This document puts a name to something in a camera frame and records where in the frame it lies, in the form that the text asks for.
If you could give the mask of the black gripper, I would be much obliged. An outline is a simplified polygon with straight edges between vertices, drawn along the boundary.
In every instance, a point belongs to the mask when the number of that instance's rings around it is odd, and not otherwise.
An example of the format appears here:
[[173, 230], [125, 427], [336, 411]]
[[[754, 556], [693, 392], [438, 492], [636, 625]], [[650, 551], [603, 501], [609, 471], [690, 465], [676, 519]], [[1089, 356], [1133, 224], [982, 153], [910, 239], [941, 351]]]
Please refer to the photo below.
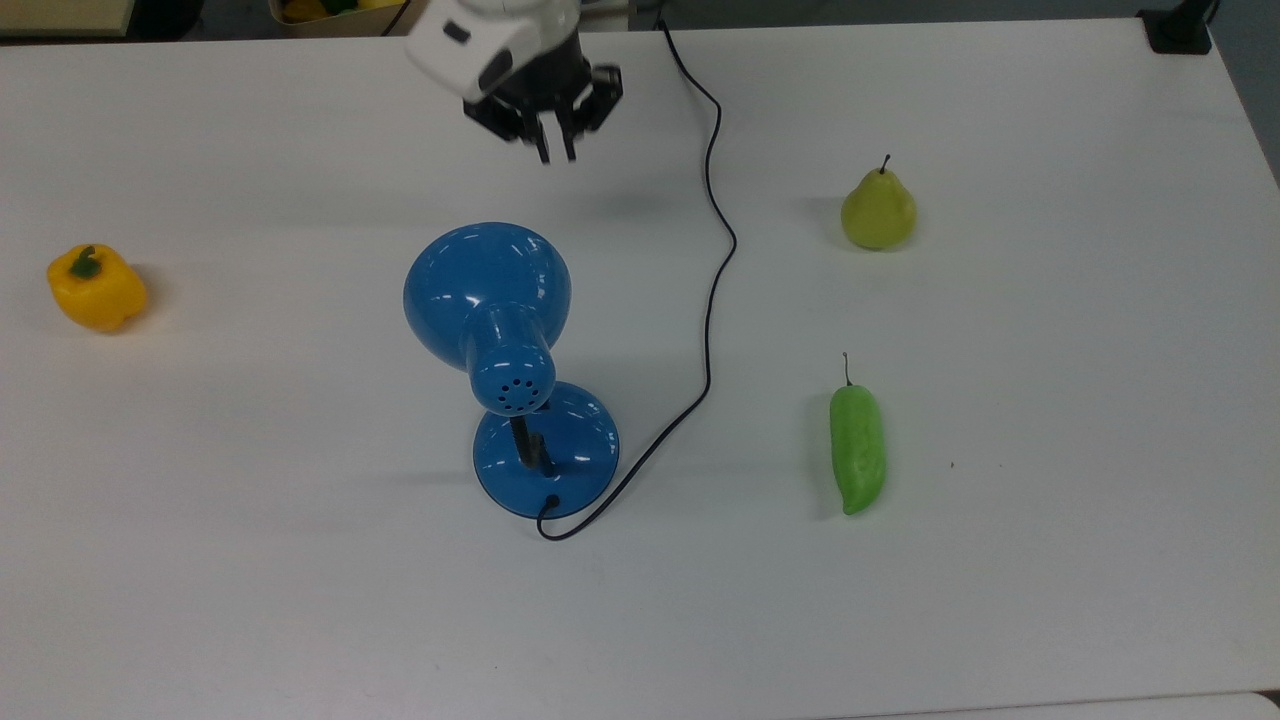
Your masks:
[[465, 101], [463, 113], [507, 142], [532, 142], [543, 165], [550, 164], [550, 152], [540, 117], [550, 113], [572, 163], [575, 143], [600, 129], [623, 94], [618, 65], [590, 63], [581, 40], [567, 38], [507, 76], [484, 99]]

